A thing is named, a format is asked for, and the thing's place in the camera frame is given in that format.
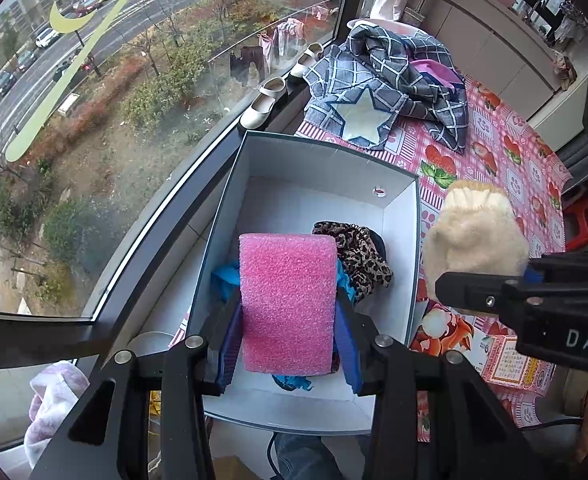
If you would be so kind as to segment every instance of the railing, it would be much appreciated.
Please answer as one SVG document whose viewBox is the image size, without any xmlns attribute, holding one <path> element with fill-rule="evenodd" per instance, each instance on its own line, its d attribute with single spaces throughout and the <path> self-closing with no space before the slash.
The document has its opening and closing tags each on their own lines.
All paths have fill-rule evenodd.
<svg viewBox="0 0 588 480">
<path fill-rule="evenodd" d="M 225 50 L 219 52 L 218 54 L 216 54 L 216 56 L 212 57 L 208 63 L 211 63 L 212 61 L 214 61 L 217 57 L 222 56 L 223 54 L 225 54 L 226 52 L 229 52 L 230 50 L 232 50 L 234 47 L 238 46 L 239 44 L 243 43 L 244 41 L 249 40 L 250 38 L 252 38 L 253 36 L 257 35 L 259 32 L 263 32 L 264 30 L 267 30 L 270 27 L 273 27 L 274 25 L 276 25 L 277 23 L 282 22 L 283 20 L 286 20 L 288 18 L 292 18 L 293 16 L 296 16 L 297 14 L 301 13 L 301 12 L 305 12 L 306 10 L 311 9 L 312 7 L 317 7 L 323 4 L 326 4 L 327 2 L 331 2 L 334 0 L 323 0 L 322 2 L 318 2 L 314 5 L 310 5 L 309 7 L 305 7 L 304 9 L 299 9 L 299 10 L 295 10 L 294 12 L 292 12 L 291 14 L 288 14 L 287 16 L 283 17 L 283 18 L 279 18 L 278 20 L 276 20 L 275 22 L 271 22 L 267 25 L 265 25 L 263 28 L 259 28 L 258 30 L 255 30 L 254 32 L 252 32 L 251 34 L 248 34 L 247 36 L 245 36 L 242 40 L 238 40 L 236 43 L 228 46 Z"/>
</svg>

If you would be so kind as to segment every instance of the blue plaid fabric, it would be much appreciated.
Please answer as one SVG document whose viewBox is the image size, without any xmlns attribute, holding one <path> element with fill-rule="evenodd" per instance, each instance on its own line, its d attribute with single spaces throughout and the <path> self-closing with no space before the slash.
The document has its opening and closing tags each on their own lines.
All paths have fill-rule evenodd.
<svg viewBox="0 0 588 480">
<path fill-rule="evenodd" d="M 463 79 L 453 90 L 441 86 L 418 72 L 410 64 L 413 59 L 431 59 L 454 69 L 450 52 L 429 34 L 399 36 L 382 27 L 357 25 L 345 43 L 332 45 L 304 75 L 312 94 L 306 121 L 342 136 L 345 121 L 332 105 L 354 104 L 369 89 L 373 106 L 389 112 L 389 119 L 378 127 L 378 144 L 363 137 L 348 142 L 382 150 L 390 128 L 402 115 L 425 121 L 435 140 L 462 153 L 468 131 Z"/>
</svg>

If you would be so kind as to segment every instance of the beige fuzzy glove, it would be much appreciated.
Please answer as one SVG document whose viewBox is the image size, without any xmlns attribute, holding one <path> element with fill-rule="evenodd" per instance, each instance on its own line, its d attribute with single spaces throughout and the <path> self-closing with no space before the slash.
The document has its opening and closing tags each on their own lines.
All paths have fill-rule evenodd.
<svg viewBox="0 0 588 480">
<path fill-rule="evenodd" d="M 423 241 L 427 293 L 439 301 L 434 286 L 445 272 L 522 276 L 529 256 L 530 245 L 504 191 L 458 180 Z"/>
</svg>

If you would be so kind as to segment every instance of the leopard print fabric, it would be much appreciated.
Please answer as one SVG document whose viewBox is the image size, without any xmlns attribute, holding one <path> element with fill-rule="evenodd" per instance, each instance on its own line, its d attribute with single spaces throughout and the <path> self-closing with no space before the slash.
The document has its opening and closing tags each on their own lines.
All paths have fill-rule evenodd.
<svg viewBox="0 0 588 480">
<path fill-rule="evenodd" d="M 317 222 L 312 234 L 329 235 L 336 240 L 338 259 L 356 291 L 354 303 L 374 292 L 377 283 L 389 286 L 394 273 L 378 254 L 367 227 L 340 222 Z"/>
</svg>

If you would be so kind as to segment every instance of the screw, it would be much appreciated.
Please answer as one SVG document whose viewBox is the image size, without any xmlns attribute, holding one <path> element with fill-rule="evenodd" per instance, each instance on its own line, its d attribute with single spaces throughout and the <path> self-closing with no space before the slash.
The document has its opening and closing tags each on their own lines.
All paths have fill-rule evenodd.
<svg viewBox="0 0 588 480">
<path fill-rule="evenodd" d="M 114 356 L 116 364 L 119 365 L 125 364 L 130 359 L 132 359 L 132 352 L 130 352 L 129 350 L 121 350 L 119 352 L 116 352 L 116 355 Z"/>
<path fill-rule="evenodd" d="M 530 298 L 527 298 L 525 301 L 527 304 L 530 304 L 533 306 L 539 306 L 539 305 L 543 304 L 543 298 L 540 298 L 538 296 L 532 296 Z"/>
<path fill-rule="evenodd" d="M 200 335 L 191 335 L 185 338 L 187 348 L 198 348 L 203 344 L 203 338 Z"/>
<path fill-rule="evenodd" d="M 374 342 L 376 343 L 376 346 L 380 346 L 381 348 L 386 348 L 388 346 L 392 346 L 392 343 L 394 342 L 394 340 L 389 335 L 378 334 L 374 338 Z"/>
<path fill-rule="evenodd" d="M 450 350 L 445 354 L 445 358 L 452 365 L 459 365 L 463 362 L 463 354 L 456 350 Z"/>
</svg>

